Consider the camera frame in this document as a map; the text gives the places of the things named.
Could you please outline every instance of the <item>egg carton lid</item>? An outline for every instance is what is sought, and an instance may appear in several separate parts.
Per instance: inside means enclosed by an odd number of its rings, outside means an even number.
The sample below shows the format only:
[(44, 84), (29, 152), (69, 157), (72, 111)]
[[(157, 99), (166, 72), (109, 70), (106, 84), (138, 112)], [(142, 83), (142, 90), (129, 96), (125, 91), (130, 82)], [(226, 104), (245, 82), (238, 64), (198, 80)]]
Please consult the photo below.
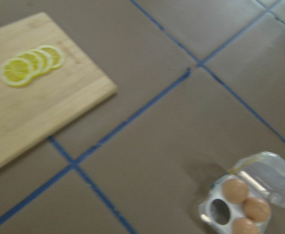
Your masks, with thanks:
[(261, 152), (239, 160), (229, 170), (270, 203), (285, 207), (285, 160), (270, 152)]

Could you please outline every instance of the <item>sliced lemon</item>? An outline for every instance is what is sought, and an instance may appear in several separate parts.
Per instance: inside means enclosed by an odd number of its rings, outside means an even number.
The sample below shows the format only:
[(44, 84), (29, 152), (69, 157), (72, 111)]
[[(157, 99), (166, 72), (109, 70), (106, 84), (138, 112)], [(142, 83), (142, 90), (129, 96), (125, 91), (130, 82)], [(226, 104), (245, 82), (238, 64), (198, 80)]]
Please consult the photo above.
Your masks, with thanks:
[(24, 58), (11, 58), (0, 69), (1, 80), (10, 86), (24, 86), (31, 82), (34, 68)]
[(61, 49), (53, 45), (42, 45), (38, 48), (39, 50), (43, 50), (51, 55), (53, 58), (52, 69), (59, 68), (64, 63), (64, 54)]
[(41, 73), (42, 68), (43, 68), (43, 58), (37, 53), (31, 52), (31, 51), (25, 51), (25, 52), (22, 52), (16, 55), (16, 57), (24, 58), (32, 64), (33, 69), (34, 69), (33, 77)]
[(30, 50), (30, 52), (33, 52), (42, 58), (42, 69), (39, 75), (49, 72), (53, 66), (53, 58), (51, 55), (43, 50), (38, 49)]

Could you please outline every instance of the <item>clear plastic egg carton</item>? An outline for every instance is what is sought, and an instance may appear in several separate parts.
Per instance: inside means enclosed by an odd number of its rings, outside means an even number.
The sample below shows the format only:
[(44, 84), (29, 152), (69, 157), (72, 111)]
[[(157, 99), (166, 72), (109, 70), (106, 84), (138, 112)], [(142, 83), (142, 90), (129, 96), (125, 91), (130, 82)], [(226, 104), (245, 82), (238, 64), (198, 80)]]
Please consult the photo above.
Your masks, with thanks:
[[(230, 173), (212, 185), (209, 194), (199, 206), (199, 215), (219, 234), (233, 234), (232, 223), (236, 218), (246, 218), (242, 203), (233, 204), (223, 195), (223, 184), (239, 178), (249, 186), (248, 197), (264, 198), (270, 204), (285, 207), (285, 161), (278, 155), (262, 152), (238, 161)], [(255, 223), (260, 234), (264, 234), (271, 219)]]

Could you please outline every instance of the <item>wooden cutting board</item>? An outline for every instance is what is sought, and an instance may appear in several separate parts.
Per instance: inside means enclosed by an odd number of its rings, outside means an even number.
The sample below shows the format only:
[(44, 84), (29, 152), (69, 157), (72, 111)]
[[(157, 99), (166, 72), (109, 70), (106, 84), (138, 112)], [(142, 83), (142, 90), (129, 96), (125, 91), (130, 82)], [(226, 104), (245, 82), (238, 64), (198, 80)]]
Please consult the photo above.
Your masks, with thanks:
[(0, 65), (44, 44), (64, 51), (63, 67), (21, 88), (0, 81), (0, 167), (116, 92), (116, 85), (45, 13), (0, 28)]

